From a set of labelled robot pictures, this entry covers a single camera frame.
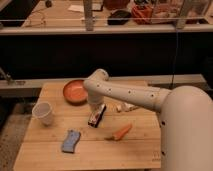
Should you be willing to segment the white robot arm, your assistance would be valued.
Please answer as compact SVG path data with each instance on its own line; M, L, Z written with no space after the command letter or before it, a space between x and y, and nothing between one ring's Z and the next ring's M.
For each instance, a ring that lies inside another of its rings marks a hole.
M86 78L84 88L93 110L107 96L158 114L161 171L213 171L213 99L202 89L112 83L103 69Z

